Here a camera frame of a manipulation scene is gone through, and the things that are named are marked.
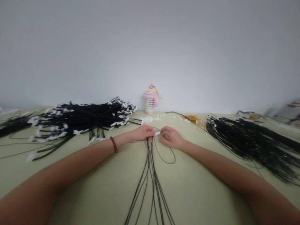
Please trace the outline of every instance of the toy bottle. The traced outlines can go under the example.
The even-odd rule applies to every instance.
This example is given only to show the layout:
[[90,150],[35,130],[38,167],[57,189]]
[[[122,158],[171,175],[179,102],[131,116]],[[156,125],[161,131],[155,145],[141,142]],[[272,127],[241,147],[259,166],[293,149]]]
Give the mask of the toy bottle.
[[153,84],[149,85],[149,91],[144,93],[144,104],[145,104],[145,114],[153,115],[154,108],[158,106],[158,97],[162,98],[161,94],[157,91],[153,91],[153,88],[157,91]]

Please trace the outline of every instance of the white wall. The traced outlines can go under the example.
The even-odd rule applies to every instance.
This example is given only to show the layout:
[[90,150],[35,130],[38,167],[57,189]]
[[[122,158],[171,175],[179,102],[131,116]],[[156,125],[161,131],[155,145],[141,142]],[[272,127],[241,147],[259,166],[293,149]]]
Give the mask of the white wall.
[[3,0],[0,105],[264,112],[300,97],[297,0]]

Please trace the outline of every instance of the bundle of black cables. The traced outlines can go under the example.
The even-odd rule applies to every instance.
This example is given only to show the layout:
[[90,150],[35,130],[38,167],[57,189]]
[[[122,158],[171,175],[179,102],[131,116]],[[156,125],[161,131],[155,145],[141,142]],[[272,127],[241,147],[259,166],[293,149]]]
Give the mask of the bundle of black cables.
[[90,143],[95,139],[105,139],[104,130],[120,128],[129,123],[139,124],[140,120],[129,118],[137,107],[121,101],[119,97],[105,104],[62,104],[38,117],[31,118],[28,123],[38,126],[36,135],[29,138],[30,142],[54,141],[46,149],[32,152],[29,161],[35,161],[53,153],[76,135],[89,132]]
[[[161,222],[161,224],[165,224],[165,218],[163,216],[163,212],[166,212],[167,215],[167,220],[169,221],[170,224],[175,224],[174,220],[171,216],[169,207],[167,205],[167,201],[165,199],[165,196],[163,194],[163,190],[162,187],[160,185],[158,176],[157,176],[157,172],[155,169],[155,165],[154,165],[154,158],[153,158],[153,142],[155,144],[155,148],[157,153],[159,154],[157,147],[156,147],[156,143],[155,143],[155,138],[153,137],[152,140],[147,140],[147,158],[146,158],[146,162],[145,162],[145,166],[142,172],[142,175],[140,177],[140,180],[138,182],[126,221],[125,221],[125,225],[129,224],[135,203],[137,202],[137,199],[139,197],[139,194],[143,188],[143,186],[145,186],[143,194],[142,194],[142,203],[140,205],[139,211],[138,211],[138,216],[136,218],[135,224],[138,223],[138,218],[140,216],[141,210],[142,210],[142,206],[143,206],[143,202],[144,202],[144,198],[145,198],[145,194],[146,194],[146,190],[147,190],[147,184],[148,184],[148,180],[149,178],[151,179],[152,182],[152,201],[151,201],[151,209],[149,212],[149,222],[148,224],[150,224],[151,221],[151,215],[154,209],[154,213],[155,213],[155,219],[156,219],[156,224],[159,224],[159,221]],[[174,162],[168,163],[168,164],[174,164],[176,162],[176,158],[174,155]]]
[[298,186],[300,159],[288,151],[300,153],[299,143],[243,119],[209,117],[206,129],[232,153],[258,162],[283,182]]
[[34,117],[36,112],[33,113],[24,113],[20,116],[13,116],[6,120],[5,122],[0,124],[0,138],[3,138],[12,133],[21,131],[23,129],[31,127],[31,124],[27,123],[27,121]]

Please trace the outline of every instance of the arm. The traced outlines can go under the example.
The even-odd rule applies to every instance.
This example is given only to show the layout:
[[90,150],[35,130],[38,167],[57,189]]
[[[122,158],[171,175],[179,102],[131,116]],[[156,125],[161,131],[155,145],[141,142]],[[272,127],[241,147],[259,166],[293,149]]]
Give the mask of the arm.
[[259,224],[300,224],[300,212],[279,191],[238,163],[184,140],[170,127],[161,130],[162,142],[196,158],[248,202]]
[[[114,137],[117,148],[154,136],[152,127]],[[42,169],[0,200],[0,224],[45,224],[60,193],[114,153],[111,140],[85,147]]]

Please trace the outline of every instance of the beige table surface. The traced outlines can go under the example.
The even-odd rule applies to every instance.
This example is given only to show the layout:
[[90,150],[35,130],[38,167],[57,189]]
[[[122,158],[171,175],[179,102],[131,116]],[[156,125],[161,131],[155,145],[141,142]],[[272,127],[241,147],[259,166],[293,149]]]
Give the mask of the beige table surface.
[[[38,111],[42,108],[47,107],[39,107],[31,111]],[[253,163],[238,159],[208,133],[199,132],[196,126],[179,120],[179,115],[164,114],[161,120],[154,120],[149,125],[159,129],[164,126],[177,129],[185,139],[224,155],[258,174],[257,169],[251,167],[254,166]],[[11,116],[12,114],[1,116],[0,120]],[[141,111],[132,115],[134,118],[145,116]],[[207,115],[200,114],[199,116],[203,121],[206,120]],[[294,140],[299,141],[299,135],[276,127],[276,121],[272,119],[268,118],[265,125],[276,128],[281,134],[287,133],[287,137],[293,136]],[[138,125],[130,124],[120,129],[105,131],[105,134],[106,137],[116,136],[137,127]],[[35,129],[33,127],[20,131],[13,137],[27,138],[35,134]],[[161,143],[159,136],[155,139],[161,156],[166,161],[172,162],[173,155],[170,149]],[[0,145],[26,141],[26,139],[12,140],[5,137],[0,139]],[[86,147],[87,143],[88,134],[83,134],[75,136],[53,154],[35,162],[26,163],[29,152],[0,159],[0,198],[37,171]],[[0,157],[29,151],[40,146],[37,144],[0,146]],[[177,149],[173,151],[176,156],[175,164],[169,165],[163,162],[155,150],[154,163],[176,224],[255,224],[249,207],[235,191],[197,160]],[[58,199],[48,224],[123,224],[141,176],[146,155],[146,142],[136,142],[122,147],[119,153],[113,154],[66,189]],[[284,184],[266,169],[259,169],[259,171],[264,179],[300,209],[300,188]],[[148,223],[151,207],[149,192],[145,196],[138,224]],[[132,214],[130,224],[135,223],[137,209],[136,207]],[[151,219],[151,224],[156,224],[154,217]]]

